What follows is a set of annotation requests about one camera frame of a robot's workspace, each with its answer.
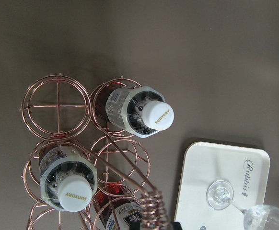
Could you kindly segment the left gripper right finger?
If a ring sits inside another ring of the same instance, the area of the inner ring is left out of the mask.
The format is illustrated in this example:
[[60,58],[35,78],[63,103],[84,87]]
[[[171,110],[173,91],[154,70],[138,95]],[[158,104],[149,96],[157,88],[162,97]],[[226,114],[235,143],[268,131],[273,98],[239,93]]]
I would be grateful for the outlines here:
[[182,230],[181,224],[172,224],[173,230]]

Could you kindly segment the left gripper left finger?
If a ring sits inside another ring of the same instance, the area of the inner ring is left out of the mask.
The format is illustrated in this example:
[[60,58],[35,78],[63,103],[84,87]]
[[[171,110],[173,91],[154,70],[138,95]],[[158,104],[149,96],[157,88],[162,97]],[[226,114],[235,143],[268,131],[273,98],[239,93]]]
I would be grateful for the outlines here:
[[130,230],[141,230],[140,224],[130,224],[129,226]]

